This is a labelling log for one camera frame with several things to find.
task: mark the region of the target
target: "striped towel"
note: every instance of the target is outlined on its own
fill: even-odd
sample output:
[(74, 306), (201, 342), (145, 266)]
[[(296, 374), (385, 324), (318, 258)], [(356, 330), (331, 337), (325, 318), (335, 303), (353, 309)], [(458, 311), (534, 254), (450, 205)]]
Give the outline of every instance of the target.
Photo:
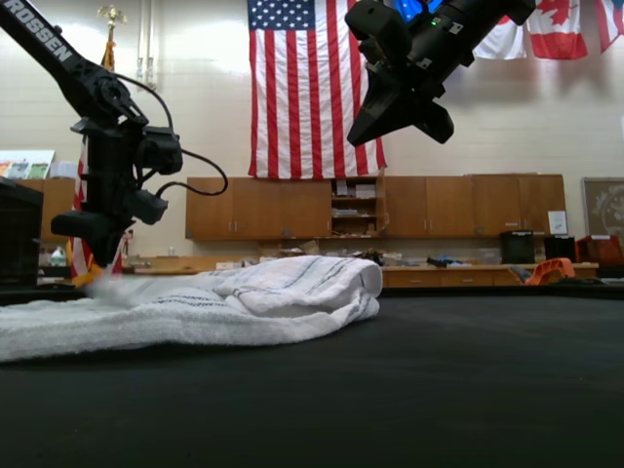
[(295, 343), (375, 316), (381, 286), (375, 263), (322, 256), (188, 277), (103, 278), (92, 298), (0, 307), (0, 362), (158, 343)]

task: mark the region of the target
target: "red maple leaf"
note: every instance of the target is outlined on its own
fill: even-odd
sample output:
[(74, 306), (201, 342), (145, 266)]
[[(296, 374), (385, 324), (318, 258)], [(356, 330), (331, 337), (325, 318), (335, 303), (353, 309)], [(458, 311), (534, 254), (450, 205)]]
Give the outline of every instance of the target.
[(562, 25), (569, 20), (570, 5), (569, 0), (542, 0), (537, 10), (542, 12), (542, 15), (546, 15), (552, 11), (555, 12), (551, 16), (553, 25)]

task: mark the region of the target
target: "black tabletop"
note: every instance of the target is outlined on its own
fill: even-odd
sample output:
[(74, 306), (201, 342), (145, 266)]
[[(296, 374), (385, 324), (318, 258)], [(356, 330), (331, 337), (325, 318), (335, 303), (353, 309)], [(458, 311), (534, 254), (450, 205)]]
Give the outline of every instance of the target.
[(385, 298), (298, 345), (0, 366), (1, 465), (621, 466), (621, 304)]

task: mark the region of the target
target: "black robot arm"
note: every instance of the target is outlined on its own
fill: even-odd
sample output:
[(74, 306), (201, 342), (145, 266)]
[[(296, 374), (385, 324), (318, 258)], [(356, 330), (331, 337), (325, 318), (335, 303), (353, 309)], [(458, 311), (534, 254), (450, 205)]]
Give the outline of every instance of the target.
[(110, 264), (124, 231), (138, 218), (161, 219), (167, 202), (141, 186), (142, 171), (170, 175), (182, 167), (173, 128), (148, 127), (117, 75), (86, 60), (27, 0), (0, 0), (0, 27), (57, 81), (82, 117), (72, 131), (89, 138), (86, 202), (57, 216), (54, 233), (83, 238), (97, 264)]
[(358, 145), (414, 125), (446, 142), (453, 123), (433, 101), (444, 81), (474, 61), (472, 51), (504, 16), (522, 24), (534, 9), (535, 0), (445, 0), (405, 23), (383, 3), (356, 3), (346, 21), (369, 62), (369, 91), (348, 140)]

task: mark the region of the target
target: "gold flagpole finial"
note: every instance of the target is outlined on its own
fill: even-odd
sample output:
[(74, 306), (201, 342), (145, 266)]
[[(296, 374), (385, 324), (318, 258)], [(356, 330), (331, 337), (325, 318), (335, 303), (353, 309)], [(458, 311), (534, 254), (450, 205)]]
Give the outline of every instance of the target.
[(108, 29), (111, 30), (115, 28), (117, 23), (126, 24), (128, 22), (126, 15), (114, 5), (101, 7), (97, 11), (97, 15), (108, 20)]

